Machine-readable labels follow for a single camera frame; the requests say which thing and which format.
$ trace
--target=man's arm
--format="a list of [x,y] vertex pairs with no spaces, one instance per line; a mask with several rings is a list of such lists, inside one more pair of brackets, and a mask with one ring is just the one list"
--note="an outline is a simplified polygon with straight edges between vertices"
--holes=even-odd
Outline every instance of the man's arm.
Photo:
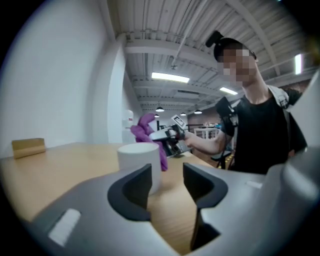
[[221,130],[213,139],[204,139],[196,136],[189,131],[185,132],[185,144],[188,147],[195,148],[196,150],[207,155],[216,155],[221,153],[224,150],[225,145],[228,144],[231,139],[232,136],[225,134]]

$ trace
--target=purple object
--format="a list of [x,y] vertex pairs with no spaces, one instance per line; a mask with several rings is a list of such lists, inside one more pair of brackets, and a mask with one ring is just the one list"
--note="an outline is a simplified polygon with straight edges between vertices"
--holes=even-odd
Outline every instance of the purple object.
[[160,162],[162,171],[166,171],[168,169],[168,160],[166,152],[163,148],[163,145],[160,141],[153,141],[149,138],[149,135],[154,132],[154,130],[150,127],[149,123],[155,120],[155,114],[146,113],[140,117],[137,125],[132,125],[130,130],[133,135],[136,137],[136,142],[152,142],[159,145],[159,154],[160,154]]

